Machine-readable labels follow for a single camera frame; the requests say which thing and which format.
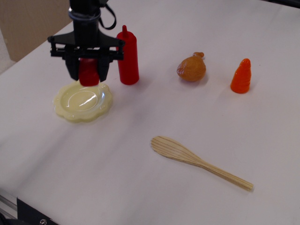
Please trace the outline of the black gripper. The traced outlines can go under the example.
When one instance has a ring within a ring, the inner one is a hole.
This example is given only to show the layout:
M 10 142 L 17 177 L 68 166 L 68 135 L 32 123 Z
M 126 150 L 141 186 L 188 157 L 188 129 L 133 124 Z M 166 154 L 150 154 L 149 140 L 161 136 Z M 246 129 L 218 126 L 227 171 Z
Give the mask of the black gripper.
M 73 20 L 72 32 L 48 37 L 51 55 L 65 61 L 73 80 L 79 80 L 80 58 L 98 59 L 97 73 L 100 82 L 106 80 L 110 63 L 124 58 L 125 42 L 103 34 L 98 26 L 98 20 Z

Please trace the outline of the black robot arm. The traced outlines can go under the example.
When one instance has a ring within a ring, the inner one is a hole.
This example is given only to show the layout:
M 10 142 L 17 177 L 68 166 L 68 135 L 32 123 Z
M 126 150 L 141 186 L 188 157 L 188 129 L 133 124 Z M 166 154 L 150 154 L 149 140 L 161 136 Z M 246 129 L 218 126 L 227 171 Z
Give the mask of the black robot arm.
M 96 86 L 107 78 L 109 65 L 123 59 L 123 40 L 103 34 L 101 9 L 114 12 L 106 0 L 72 0 L 68 15 L 74 30 L 48 37 L 51 56 L 61 57 L 70 77 L 82 86 Z

